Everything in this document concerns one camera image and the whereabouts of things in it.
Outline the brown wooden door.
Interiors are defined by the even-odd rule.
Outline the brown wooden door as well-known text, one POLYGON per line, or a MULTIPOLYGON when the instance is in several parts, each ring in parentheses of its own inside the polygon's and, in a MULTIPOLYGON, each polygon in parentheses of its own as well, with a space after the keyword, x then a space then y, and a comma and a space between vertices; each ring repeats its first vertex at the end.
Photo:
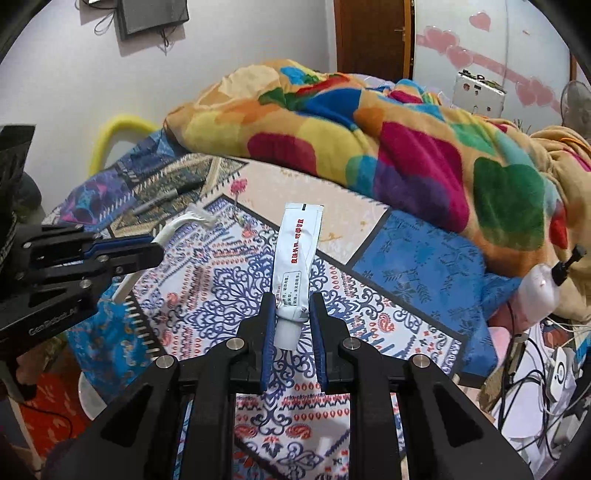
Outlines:
POLYGON ((342 0, 334 7, 335 56, 342 73, 410 79, 415 50, 415 2, 342 0))

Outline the white disposable razor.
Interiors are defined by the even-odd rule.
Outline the white disposable razor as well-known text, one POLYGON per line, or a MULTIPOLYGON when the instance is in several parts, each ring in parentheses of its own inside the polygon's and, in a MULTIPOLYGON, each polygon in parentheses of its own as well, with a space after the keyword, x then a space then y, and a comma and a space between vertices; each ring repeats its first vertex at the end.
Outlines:
MULTIPOLYGON (((186 224, 198 224, 204 228, 212 229, 217 222, 217 217, 195 204, 189 204, 184 213, 168 221, 154 237, 153 243, 164 248, 172 239, 177 230, 186 224)), ((125 298, 131 293, 135 283, 143 275, 143 270, 126 275, 111 296, 115 304, 122 304, 125 298)))

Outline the patchwork patterned bedsheet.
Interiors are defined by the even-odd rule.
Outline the patchwork patterned bedsheet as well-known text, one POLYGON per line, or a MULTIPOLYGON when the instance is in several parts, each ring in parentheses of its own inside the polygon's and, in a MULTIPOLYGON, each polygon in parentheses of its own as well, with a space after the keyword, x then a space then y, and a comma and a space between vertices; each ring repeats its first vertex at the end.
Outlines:
POLYGON ((527 479, 502 434, 431 358, 386 356, 349 334, 308 287, 315 245, 280 240, 270 288, 238 331, 204 355, 156 358, 55 462, 56 479, 228 479, 235 400, 270 386, 273 351, 311 328, 322 392, 349 396, 348 475, 527 479))

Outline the white trash bucket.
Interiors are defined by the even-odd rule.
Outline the white trash bucket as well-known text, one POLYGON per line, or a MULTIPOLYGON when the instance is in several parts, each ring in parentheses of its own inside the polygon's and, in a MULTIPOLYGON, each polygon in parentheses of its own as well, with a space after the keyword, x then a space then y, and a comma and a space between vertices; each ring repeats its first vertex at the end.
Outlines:
POLYGON ((78 398, 83 412, 91 421, 94 421, 106 408, 105 401, 89 383, 83 372, 78 378, 78 398))

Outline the white ointment tube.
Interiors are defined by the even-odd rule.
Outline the white ointment tube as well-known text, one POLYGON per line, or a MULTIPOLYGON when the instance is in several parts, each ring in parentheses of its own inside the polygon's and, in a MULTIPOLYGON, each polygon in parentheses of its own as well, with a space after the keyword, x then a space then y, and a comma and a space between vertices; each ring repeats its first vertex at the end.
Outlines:
POLYGON ((311 265, 322 228, 322 205, 287 203, 276 240, 273 295, 276 297, 276 333, 273 345, 297 349, 308 321, 311 265))

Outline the white bottle with black cap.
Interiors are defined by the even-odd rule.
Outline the white bottle with black cap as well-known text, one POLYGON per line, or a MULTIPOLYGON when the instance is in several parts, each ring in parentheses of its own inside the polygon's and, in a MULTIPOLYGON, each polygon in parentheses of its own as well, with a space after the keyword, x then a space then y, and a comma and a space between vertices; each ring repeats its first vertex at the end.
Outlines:
POLYGON ((559 261, 552 267, 540 263, 526 274, 516 297, 516 328, 519 333, 538 324, 556 310, 560 300, 560 286, 567 280, 571 265, 585 255, 585 248, 576 245, 566 261, 559 261))

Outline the white box on bed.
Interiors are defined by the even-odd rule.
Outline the white box on bed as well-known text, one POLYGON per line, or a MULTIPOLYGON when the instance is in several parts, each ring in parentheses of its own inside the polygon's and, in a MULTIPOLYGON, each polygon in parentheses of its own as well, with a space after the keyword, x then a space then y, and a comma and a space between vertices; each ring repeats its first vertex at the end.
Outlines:
POLYGON ((505 100, 506 91, 497 82, 466 69, 457 74, 452 97, 454 106, 472 114, 500 118, 505 100))

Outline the colourful fleece blanket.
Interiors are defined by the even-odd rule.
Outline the colourful fleece blanket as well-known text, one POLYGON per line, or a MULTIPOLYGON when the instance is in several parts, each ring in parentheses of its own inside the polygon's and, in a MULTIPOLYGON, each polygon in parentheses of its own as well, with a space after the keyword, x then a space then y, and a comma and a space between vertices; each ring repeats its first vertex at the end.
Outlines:
POLYGON ((444 106, 412 81, 372 87, 290 59, 238 68, 167 114, 192 152, 322 178, 458 233, 522 276, 590 244, 590 146, 551 126, 444 106))

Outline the grey black marker pen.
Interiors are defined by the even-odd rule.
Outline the grey black marker pen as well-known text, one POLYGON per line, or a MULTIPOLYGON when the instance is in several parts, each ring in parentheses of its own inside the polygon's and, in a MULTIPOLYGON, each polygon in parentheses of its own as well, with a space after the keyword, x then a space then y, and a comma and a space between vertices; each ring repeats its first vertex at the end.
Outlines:
POLYGON ((192 181, 192 182, 185 183, 184 185, 181 185, 180 187, 162 192, 162 193, 158 194, 156 197, 154 197, 153 199, 134 208, 131 211, 131 213, 133 215, 141 215, 141 214, 153 209, 156 206, 159 206, 167 201, 178 198, 179 196, 181 196, 189 191, 192 191, 192 190, 195 190, 195 189, 198 189, 198 188, 204 186, 204 183, 205 183, 204 180, 192 181))

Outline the white wardrobe with pink hearts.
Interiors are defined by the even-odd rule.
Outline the white wardrobe with pink hearts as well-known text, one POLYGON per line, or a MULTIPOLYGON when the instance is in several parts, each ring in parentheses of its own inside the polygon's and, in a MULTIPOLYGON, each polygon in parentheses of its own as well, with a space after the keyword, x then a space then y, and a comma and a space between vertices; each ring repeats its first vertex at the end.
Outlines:
POLYGON ((416 1, 414 81, 453 96, 458 73, 506 92, 502 117, 533 133, 562 123, 570 51, 529 1, 416 1))

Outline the standing electric fan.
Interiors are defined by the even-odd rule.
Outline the standing electric fan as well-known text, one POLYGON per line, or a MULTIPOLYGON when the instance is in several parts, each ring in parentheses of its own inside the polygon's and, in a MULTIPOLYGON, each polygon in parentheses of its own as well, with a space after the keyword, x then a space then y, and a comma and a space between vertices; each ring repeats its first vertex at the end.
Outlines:
POLYGON ((591 93, 582 82, 570 81, 560 98, 562 125, 568 127, 586 140, 591 136, 591 93))

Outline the wall mounted dark screen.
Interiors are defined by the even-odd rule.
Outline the wall mounted dark screen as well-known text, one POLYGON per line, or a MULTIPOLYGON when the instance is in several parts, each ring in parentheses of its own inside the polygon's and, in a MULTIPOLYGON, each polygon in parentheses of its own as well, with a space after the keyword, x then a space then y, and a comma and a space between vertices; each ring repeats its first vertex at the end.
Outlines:
POLYGON ((176 27, 189 19, 186 0, 119 0, 117 28, 122 40, 139 33, 176 27))

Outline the yellow foam tube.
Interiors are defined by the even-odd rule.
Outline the yellow foam tube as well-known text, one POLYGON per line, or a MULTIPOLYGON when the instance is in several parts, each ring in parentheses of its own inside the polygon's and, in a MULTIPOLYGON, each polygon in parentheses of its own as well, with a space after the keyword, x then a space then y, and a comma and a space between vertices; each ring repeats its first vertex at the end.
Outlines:
POLYGON ((116 143, 131 142, 135 138, 142 139, 159 129, 158 124, 137 115, 119 114, 112 117, 101 126, 93 143, 88 176, 92 177, 104 168, 108 155, 116 143))

